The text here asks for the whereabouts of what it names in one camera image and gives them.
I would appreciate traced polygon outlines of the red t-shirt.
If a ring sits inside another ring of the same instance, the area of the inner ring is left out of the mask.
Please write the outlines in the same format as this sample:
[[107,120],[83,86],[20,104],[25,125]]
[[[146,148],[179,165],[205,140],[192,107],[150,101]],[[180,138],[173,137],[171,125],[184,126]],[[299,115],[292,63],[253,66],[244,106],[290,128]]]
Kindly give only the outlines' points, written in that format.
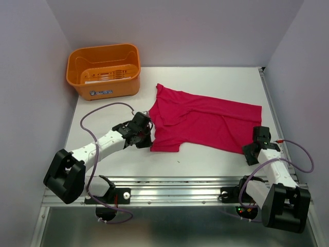
[[193,95],[156,86],[149,110],[155,126],[152,152],[178,152],[184,143],[241,154],[251,143],[253,128],[262,123],[262,107]]

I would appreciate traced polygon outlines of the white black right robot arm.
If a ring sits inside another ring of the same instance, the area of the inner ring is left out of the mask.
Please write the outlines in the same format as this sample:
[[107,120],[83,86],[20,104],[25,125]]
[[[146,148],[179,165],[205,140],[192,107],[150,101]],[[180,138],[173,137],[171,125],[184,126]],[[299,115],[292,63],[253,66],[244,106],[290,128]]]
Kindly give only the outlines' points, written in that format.
[[302,233],[311,195],[291,177],[289,161],[282,157],[279,147],[283,142],[271,142],[268,127],[254,127],[252,143],[243,146],[242,151],[249,166],[259,166],[240,180],[236,194],[245,209],[261,209],[265,227]]

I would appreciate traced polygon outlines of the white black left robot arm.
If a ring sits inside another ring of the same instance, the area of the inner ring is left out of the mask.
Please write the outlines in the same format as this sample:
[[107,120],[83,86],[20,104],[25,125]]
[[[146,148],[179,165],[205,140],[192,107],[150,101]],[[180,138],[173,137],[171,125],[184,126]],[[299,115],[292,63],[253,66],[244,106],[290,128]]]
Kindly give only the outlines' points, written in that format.
[[132,120],[114,126],[93,143],[73,151],[61,149],[54,155],[43,179],[44,185],[65,204],[80,196],[88,196],[97,204],[128,204],[130,189],[117,189],[105,176],[87,176],[86,173],[109,155],[129,146],[139,149],[150,147],[151,126],[151,119],[137,112]]

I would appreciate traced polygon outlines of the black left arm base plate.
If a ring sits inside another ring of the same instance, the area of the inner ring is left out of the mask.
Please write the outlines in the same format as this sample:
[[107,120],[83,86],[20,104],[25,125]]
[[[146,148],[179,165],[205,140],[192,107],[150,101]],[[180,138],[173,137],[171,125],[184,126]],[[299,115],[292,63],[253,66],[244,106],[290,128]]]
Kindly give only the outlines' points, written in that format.
[[128,205],[130,204],[130,198],[131,198],[131,189],[128,187],[115,187],[112,189],[108,189],[107,187],[100,187],[100,188],[91,188],[90,192],[92,195],[97,199],[95,201],[91,198],[84,190],[81,194],[82,197],[84,197],[84,203],[87,205],[93,205],[93,204],[100,204],[106,203],[110,205],[114,204],[120,204],[120,205]]

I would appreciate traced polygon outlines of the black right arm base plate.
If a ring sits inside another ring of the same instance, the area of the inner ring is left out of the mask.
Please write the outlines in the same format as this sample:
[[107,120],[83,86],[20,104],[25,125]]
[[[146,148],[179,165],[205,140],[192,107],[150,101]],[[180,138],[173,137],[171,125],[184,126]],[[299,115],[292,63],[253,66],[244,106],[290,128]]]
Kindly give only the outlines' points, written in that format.
[[[238,186],[222,187],[218,199],[223,203],[239,203],[240,189]],[[244,204],[252,203],[253,199],[247,193],[242,194]]]

